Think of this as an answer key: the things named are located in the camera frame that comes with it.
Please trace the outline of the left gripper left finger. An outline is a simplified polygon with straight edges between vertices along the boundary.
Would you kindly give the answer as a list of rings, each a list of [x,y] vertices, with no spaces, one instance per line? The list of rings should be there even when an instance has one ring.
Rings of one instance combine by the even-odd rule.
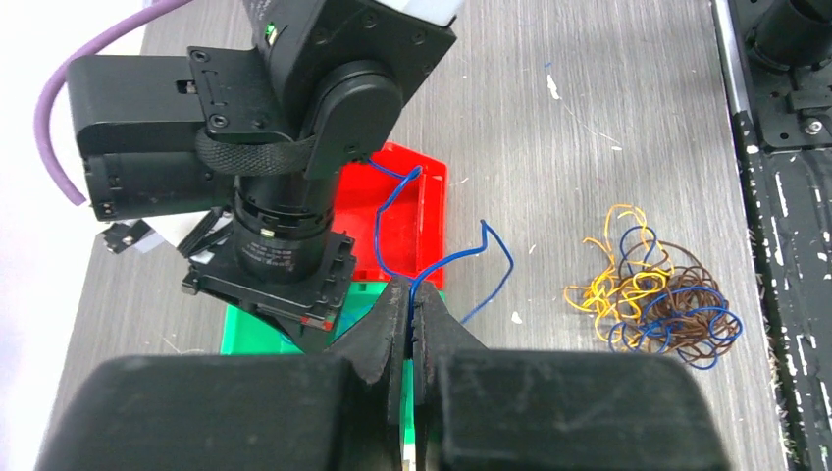
[[[301,355],[131,355],[81,384],[41,470],[398,470],[408,284]]]

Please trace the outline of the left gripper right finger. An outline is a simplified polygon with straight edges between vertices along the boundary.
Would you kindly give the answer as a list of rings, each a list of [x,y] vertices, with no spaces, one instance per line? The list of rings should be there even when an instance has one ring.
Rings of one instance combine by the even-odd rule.
[[[693,376],[637,353],[493,349],[412,296],[420,470],[728,470]]]

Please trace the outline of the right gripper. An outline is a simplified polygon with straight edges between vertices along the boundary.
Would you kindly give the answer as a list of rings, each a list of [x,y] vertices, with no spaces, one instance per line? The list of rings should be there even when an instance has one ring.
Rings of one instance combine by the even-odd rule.
[[[281,354],[320,353],[354,325],[352,315],[338,319],[357,263],[353,247],[352,237],[328,234],[318,267],[298,278],[286,271],[287,250],[225,243],[209,250],[207,262],[190,264],[182,290],[279,320]]]

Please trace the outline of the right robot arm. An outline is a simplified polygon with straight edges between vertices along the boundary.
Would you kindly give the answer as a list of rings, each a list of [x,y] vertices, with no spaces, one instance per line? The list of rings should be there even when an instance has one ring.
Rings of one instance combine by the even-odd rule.
[[[455,41],[456,1],[247,1],[247,50],[86,53],[67,68],[97,219],[231,214],[182,287],[302,351],[334,339],[356,268],[333,228],[342,169],[365,163]]]

